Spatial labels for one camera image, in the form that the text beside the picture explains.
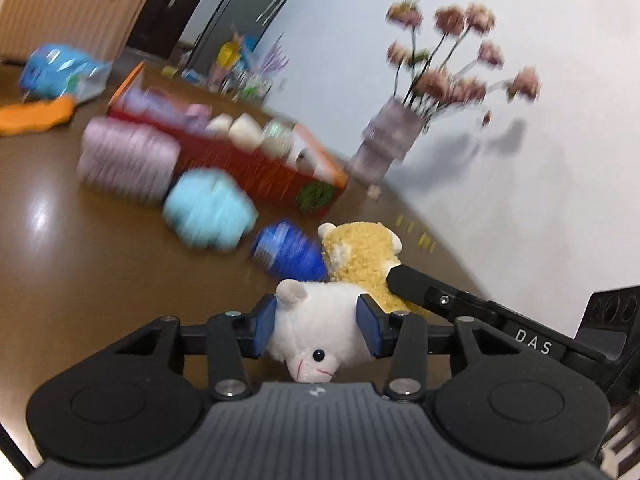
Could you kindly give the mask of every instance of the yellow plush toy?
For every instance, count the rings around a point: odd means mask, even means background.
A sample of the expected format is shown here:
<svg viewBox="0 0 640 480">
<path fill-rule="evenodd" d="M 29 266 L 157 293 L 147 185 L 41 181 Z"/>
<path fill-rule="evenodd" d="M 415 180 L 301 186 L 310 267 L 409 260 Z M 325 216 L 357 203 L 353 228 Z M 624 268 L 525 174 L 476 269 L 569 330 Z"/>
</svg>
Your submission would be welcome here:
<svg viewBox="0 0 640 480">
<path fill-rule="evenodd" d="M 389 269 L 400 265 L 396 254 L 402 250 L 400 238 L 382 224 L 353 222 L 318 228 L 322 255 L 332 282 L 354 283 L 364 288 L 386 313 L 421 309 L 393 295 L 386 286 Z"/>
</svg>

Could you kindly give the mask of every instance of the blue gripper pad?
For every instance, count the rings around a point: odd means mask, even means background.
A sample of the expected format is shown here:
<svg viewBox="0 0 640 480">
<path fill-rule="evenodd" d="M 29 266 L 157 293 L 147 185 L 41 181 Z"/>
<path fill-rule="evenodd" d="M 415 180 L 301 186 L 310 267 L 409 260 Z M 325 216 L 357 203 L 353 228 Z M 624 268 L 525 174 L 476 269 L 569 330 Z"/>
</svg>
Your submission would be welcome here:
<svg viewBox="0 0 640 480">
<path fill-rule="evenodd" d="M 276 297 L 273 294 L 268 294 L 256 306 L 258 315 L 255 318 L 254 357 L 262 357 L 267 349 L 276 323 L 277 304 Z"/>
<path fill-rule="evenodd" d="M 382 356 L 382 337 L 380 335 L 380 323 L 378 322 L 380 313 L 382 311 L 368 294 L 363 294 L 358 298 L 356 323 L 362 332 L 364 341 L 367 343 L 369 353 L 376 358 Z"/>
</svg>

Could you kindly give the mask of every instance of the plush toy ear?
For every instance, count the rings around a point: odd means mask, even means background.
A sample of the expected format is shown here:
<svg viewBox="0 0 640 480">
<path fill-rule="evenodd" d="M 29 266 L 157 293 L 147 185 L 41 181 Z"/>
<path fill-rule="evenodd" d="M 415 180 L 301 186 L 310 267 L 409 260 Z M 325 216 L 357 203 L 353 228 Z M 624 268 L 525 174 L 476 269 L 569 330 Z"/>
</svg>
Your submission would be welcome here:
<svg viewBox="0 0 640 480">
<path fill-rule="evenodd" d="M 309 297 L 305 284 L 296 280 L 282 280 L 276 288 L 276 298 L 286 304 L 296 304 Z"/>
<path fill-rule="evenodd" d="M 334 229 L 335 229 L 335 225 L 329 224 L 329 222 L 322 224 L 318 228 L 318 236 L 320 237 L 321 240 L 323 240 L 324 237 L 327 236 Z"/>
<path fill-rule="evenodd" d="M 393 232 L 389 228 L 387 228 L 386 230 L 389 231 L 389 234 L 391 235 L 391 245 L 394 248 L 394 254 L 398 254 L 400 251 L 402 251 L 402 242 L 395 232 Z"/>
</svg>

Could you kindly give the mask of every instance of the cylindrical container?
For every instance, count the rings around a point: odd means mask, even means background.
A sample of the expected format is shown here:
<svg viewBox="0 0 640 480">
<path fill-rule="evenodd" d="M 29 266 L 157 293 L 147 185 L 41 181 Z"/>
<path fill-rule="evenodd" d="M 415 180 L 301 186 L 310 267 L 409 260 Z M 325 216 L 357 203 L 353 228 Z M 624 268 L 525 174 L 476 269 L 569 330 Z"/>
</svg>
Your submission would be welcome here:
<svg viewBox="0 0 640 480">
<path fill-rule="evenodd" d="M 394 160 L 403 160 L 424 128 L 424 119 L 396 99 L 373 117 L 362 133 L 362 144 L 348 171 L 366 184 L 378 184 Z"/>
<path fill-rule="evenodd" d="M 326 278 L 320 244 L 284 220 L 258 233 L 251 257 L 280 280 L 321 282 Z"/>
</svg>

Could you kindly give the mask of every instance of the blue bottle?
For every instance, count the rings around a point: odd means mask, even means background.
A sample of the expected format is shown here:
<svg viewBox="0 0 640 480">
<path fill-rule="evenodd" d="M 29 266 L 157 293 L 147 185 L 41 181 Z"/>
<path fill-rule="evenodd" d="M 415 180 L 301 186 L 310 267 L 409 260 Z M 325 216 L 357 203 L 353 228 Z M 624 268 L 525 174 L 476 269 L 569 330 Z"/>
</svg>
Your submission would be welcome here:
<svg viewBox="0 0 640 480">
<path fill-rule="evenodd" d="M 285 220 L 258 233 L 251 256 L 280 280 L 322 282 L 326 278 L 320 244 Z"/>
</svg>

